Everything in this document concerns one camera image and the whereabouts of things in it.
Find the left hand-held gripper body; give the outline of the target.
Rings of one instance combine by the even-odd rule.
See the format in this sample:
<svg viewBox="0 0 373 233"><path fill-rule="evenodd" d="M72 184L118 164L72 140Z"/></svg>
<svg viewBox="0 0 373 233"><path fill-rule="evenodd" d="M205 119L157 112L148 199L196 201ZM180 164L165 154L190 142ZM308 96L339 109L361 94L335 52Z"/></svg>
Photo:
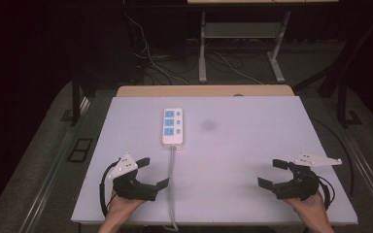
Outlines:
<svg viewBox="0 0 373 233"><path fill-rule="evenodd" d="M113 166L107 178L113 182L113 190L119 197L129 200L154 201L158 190L156 185L137 180L138 168L130 153L125 153Z"/></svg>

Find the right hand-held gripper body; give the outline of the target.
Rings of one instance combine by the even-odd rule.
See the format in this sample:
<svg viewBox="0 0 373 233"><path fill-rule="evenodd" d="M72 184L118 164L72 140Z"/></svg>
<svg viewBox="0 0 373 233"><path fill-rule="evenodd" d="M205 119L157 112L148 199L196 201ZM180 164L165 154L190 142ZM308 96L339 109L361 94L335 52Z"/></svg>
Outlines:
<svg viewBox="0 0 373 233"><path fill-rule="evenodd" d="M287 170L292 172L293 178L286 183L274 183L272 192L278 199L299 198L306 200L321 187L324 191L325 201L332 200L329 188L323 183L324 178L313 172L312 167L341 165L340 158L334 159L301 152L295 160L287 161L287 163Z"/></svg>

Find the person's left hand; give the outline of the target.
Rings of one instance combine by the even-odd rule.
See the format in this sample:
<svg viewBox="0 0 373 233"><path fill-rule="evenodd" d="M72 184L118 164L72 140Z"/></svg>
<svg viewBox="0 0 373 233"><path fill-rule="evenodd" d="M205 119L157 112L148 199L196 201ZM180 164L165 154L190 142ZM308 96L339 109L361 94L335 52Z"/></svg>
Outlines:
<svg viewBox="0 0 373 233"><path fill-rule="evenodd" d="M145 200L129 200L119 197L113 191L104 223L112 226L122 226L130 219L135 210L144 203Z"/></svg>

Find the person's right hand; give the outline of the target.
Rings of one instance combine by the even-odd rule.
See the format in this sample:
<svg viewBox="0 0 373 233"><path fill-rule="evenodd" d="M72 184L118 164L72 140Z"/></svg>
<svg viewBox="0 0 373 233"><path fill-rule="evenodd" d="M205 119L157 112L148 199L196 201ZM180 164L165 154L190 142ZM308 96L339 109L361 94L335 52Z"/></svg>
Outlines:
<svg viewBox="0 0 373 233"><path fill-rule="evenodd" d="M327 220L322 195L318 191L306 200L290 198L285 199L284 202L293 208L301 221L308 227L317 228L319 223Z"/></svg>

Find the white power strip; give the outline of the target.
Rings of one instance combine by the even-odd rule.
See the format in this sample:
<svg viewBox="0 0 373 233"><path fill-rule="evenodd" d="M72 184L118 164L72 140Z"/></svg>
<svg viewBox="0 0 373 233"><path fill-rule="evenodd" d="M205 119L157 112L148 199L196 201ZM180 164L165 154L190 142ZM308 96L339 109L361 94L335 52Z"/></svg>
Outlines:
<svg viewBox="0 0 373 233"><path fill-rule="evenodd" d="M184 143L184 111L182 108L165 109L163 112L162 144L179 150Z"/></svg>

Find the black stand leg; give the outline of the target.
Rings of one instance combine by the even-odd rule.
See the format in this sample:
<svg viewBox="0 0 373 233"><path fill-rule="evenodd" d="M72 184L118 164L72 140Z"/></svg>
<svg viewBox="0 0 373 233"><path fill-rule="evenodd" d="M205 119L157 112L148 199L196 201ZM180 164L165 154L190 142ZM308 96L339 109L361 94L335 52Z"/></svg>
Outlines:
<svg viewBox="0 0 373 233"><path fill-rule="evenodd" d="M349 125L360 125L361 120L357 116L355 111L347 110L347 88L348 79L346 78L346 72L348 67L345 66L339 74L339 84L338 84L338 101L337 101L337 119L340 121L344 128Z"/></svg>
<svg viewBox="0 0 373 233"><path fill-rule="evenodd" d="M78 77L78 69L75 68L72 75L72 121L71 125L75 126L81 115L81 95Z"/></svg>

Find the black slanted stand strut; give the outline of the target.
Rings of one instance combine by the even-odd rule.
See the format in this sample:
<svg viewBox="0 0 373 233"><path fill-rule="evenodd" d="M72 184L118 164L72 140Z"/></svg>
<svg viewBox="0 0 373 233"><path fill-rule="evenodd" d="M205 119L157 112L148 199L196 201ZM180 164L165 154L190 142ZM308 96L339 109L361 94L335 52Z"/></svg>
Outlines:
<svg viewBox="0 0 373 233"><path fill-rule="evenodd" d="M308 78L306 81L298 83L292 87L294 93L299 92L308 85L323 79L318 90L321 97L327 98L332 95L337 86L345 79L345 74L353 63L358 52L363 47L366 40L373 31L373 20L370 24L358 30L347 42L336 60L328 67Z"/></svg>

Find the grey metal stand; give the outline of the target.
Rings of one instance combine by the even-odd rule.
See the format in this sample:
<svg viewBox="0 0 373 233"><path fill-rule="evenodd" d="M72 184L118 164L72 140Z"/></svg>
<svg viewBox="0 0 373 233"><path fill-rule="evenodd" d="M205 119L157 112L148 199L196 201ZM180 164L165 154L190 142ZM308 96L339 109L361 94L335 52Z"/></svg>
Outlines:
<svg viewBox="0 0 373 233"><path fill-rule="evenodd" d="M274 48L267 52L276 81L283 83L284 75L277 56L284 40L291 12L285 12L277 22L210 22L201 14L198 54L198 81L207 82L205 43L207 39L274 39Z"/></svg>

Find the black floor frame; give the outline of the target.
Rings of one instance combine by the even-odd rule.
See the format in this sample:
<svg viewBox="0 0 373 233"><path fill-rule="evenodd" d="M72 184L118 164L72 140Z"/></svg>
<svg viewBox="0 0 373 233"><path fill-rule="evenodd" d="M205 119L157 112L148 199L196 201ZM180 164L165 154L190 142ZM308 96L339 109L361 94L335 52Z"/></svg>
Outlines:
<svg viewBox="0 0 373 233"><path fill-rule="evenodd" d="M92 138L79 138L72 151L67 157L68 162L72 163L83 163L85 162L89 150L91 148L93 139Z"/></svg>

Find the aluminium floor rail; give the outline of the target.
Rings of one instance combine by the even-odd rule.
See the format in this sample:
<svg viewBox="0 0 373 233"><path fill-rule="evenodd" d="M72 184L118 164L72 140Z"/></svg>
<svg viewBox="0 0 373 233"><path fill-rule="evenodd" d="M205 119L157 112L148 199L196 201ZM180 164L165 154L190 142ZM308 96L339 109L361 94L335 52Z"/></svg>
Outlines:
<svg viewBox="0 0 373 233"><path fill-rule="evenodd" d="M340 132L342 137L346 140L349 150L351 151L354 164L362 175L367 187L369 188L369 191L373 196L373 169L365 159L364 153L362 152L358 141L353 137L349 130L341 127Z"/></svg>
<svg viewBox="0 0 373 233"><path fill-rule="evenodd" d="M79 118L83 117L86 114L89 106L90 101L86 97L78 101ZM49 172L42 182L42 186L39 188L37 195L34 197L32 206L29 209L17 233L34 232L39 218L43 210L45 209L51 193L54 189L56 180L59 177L59 171L63 165L63 162L66 160L66 157L69 155L70 150L72 149L72 146L75 142L76 134L79 130L79 127L81 126L81 121L79 120L79 118L74 121L71 126L67 127L67 131L61 141L60 146L58 147L57 154L49 169Z"/></svg>

